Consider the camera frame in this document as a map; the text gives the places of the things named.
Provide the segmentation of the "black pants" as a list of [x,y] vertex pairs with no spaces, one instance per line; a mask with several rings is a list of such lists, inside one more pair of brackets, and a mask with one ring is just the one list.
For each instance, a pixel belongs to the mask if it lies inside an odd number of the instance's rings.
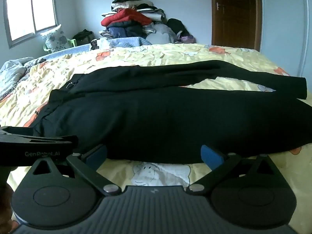
[[75,74],[50,93],[35,136],[75,135],[112,160],[191,164],[208,146],[250,157],[311,143],[304,78],[203,61]]

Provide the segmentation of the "yellow carrot print bedsheet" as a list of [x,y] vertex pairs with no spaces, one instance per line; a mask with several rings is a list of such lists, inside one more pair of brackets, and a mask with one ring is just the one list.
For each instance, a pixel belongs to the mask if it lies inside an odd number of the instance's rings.
[[[244,48],[201,44],[157,44],[134,48],[90,50],[88,46],[67,49],[45,56],[44,62],[26,63],[27,73],[15,89],[1,96],[1,125],[27,126],[35,112],[47,102],[52,90],[58,89],[74,74],[88,74],[109,66],[165,66],[205,60],[222,60],[241,68],[286,75],[260,52]],[[303,146],[298,155],[285,152],[271,156],[297,198],[290,225],[298,233],[311,233],[311,145]],[[126,185],[186,185],[209,172],[204,164],[153,165],[155,175],[146,172],[147,164],[108,160],[98,172],[121,187]]]

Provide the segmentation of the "floral pillow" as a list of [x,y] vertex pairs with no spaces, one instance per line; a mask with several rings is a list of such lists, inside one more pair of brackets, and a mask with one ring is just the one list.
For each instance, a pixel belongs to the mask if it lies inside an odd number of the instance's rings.
[[53,29],[41,33],[40,36],[43,38],[47,49],[49,49],[52,53],[70,48],[70,43],[65,36],[61,24]]

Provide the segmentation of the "black bag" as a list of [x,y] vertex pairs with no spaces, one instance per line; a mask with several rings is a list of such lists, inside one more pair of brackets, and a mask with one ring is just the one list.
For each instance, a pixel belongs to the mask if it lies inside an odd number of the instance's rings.
[[73,39],[76,40],[78,46],[89,44],[94,38],[94,33],[86,29],[73,36]]

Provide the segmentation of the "window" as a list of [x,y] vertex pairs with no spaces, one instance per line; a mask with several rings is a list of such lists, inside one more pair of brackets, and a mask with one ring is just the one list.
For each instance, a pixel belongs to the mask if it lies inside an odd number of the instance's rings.
[[3,0],[10,48],[58,25],[55,0]]

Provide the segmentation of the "pile of clothes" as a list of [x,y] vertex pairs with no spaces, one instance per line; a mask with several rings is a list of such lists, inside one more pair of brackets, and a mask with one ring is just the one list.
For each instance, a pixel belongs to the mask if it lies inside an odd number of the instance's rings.
[[102,15],[100,36],[107,39],[141,37],[150,44],[196,43],[178,19],[167,19],[164,10],[150,0],[113,0],[111,11]]

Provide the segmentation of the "white wardrobe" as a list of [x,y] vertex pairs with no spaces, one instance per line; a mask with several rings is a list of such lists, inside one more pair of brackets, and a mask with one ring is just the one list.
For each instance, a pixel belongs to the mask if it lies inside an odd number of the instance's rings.
[[262,0],[261,53],[311,80],[311,0]]

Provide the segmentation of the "brown wooden door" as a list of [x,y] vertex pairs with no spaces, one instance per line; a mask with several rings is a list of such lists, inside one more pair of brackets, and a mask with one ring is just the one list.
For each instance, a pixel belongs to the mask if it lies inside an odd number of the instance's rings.
[[262,0],[212,0],[212,44],[259,51]]

